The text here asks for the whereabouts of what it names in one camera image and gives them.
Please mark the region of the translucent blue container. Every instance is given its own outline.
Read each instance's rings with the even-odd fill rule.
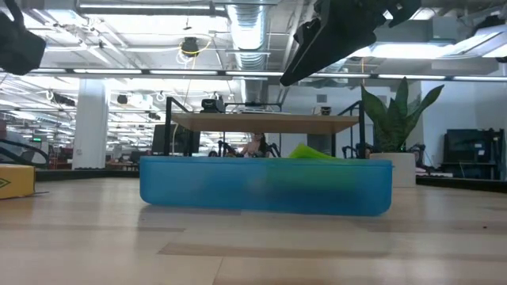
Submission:
[[[141,157],[141,198],[173,207],[381,215],[390,161]]]

